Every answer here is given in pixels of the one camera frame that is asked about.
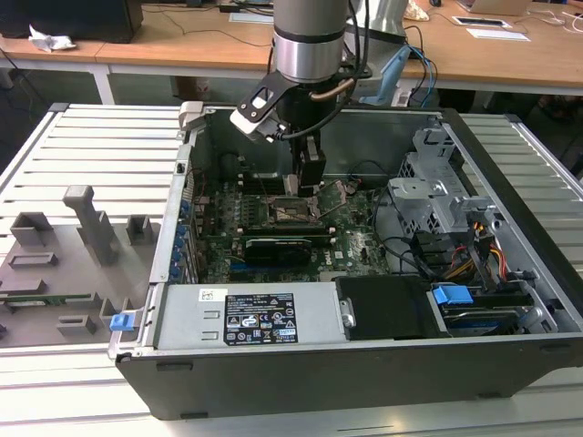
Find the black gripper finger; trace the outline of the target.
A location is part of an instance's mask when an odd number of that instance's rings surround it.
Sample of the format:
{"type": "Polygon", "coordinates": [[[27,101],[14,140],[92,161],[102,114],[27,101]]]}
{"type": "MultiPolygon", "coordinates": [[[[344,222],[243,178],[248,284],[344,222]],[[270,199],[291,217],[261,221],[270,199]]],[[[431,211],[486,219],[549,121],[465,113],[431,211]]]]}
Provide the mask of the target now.
{"type": "Polygon", "coordinates": [[[322,180],[326,156],[321,149],[320,135],[306,135],[290,141],[292,171],[297,177],[297,195],[311,197],[322,180]]]}

